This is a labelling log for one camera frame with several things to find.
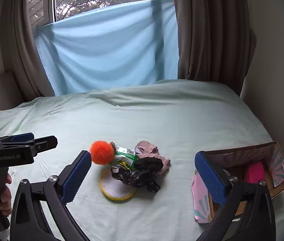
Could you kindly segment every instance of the screw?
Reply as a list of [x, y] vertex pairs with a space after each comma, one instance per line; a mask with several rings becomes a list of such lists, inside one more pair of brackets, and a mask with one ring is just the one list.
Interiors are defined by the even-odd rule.
[[237, 182], [237, 181], [238, 181], [238, 178], [237, 178], [236, 176], [230, 176], [230, 177], [229, 177], [229, 180], [230, 180], [231, 182]]
[[57, 180], [57, 176], [53, 175], [48, 178], [49, 181], [55, 182]]
[[265, 186], [265, 185], [266, 185], [266, 182], [265, 182], [264, 180], [260, 180], [260, 181], [259, 181], [259, 184], [260, 184], [261, 186]]
[[22, 180], [20, 181], [20, 184], [21, 184], [21, 185], [26, 185], [26, 184], [27, 184], [27, 179], [22, 179]]

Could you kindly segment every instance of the open box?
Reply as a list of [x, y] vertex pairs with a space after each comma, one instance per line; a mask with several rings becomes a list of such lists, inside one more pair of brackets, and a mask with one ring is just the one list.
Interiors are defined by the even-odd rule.
[[[262, 160], [265, 181], [271, 198], [284, 190], [284, 154], [276, 141], [241, 148], [204, 151], [204, 153], [209, 155], [212, 162], [242, 181], [244, 181], [246, 166]], [[194, 202], [194, 217], [198, 223], [209, 223], [220, 205], [213, 202], [198, 173], [194, 175], [192, 192], [196, 201]], [[245, 201], [240, 203], [235, 216], [242, 214], [245, 204]]]

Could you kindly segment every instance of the orange pom-pom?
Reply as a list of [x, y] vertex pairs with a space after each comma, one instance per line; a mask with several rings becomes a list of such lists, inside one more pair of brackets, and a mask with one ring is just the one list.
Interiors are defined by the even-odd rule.
[[114, 148], [106, 141], [95, 141], [90, 148], [92, 161], [98, 165], [106, 165], [114, 159]]

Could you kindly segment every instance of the bed sheet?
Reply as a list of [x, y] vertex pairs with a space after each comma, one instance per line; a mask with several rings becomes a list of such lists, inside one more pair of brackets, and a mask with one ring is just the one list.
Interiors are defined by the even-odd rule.
[[[194, 155], [272, 141], [242, 100], [227, 86], [186, 80], [37, 98], [0, 111], [0, 136], [32, 132], [55, 135], [56, 149], [34, 164], [12, 167], [14, 197], [19, 181], [45, 181], [58, 175], [95, 140], [134, 148], [140, 140], [158, 146], [171, 167], [157, 179], [157, 194], [138, 189], [126, 202], [112, 202], [99, 189], [105, 166], [92, 165], [67, 207], [92, 241], [196, 240], [206, 225], [194, 220], [191, 183]], [[284, 191], [273, 200], [277, 240], [284, 239]], [[54, 235], [62, 239], [48, 207]]]

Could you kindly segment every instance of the hand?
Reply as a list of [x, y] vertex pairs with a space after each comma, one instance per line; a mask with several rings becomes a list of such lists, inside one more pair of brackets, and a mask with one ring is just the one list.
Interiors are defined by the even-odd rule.
[[[12, 183], [12, 178], [9, 174], [7, 174], [6, 183]], [[12, 213], [12, 194], [8, 186], [5, 186], [4, 191], [0, 195], [0, 200], [0, 210], [2, 211], [3, 215], [9, 216]]]

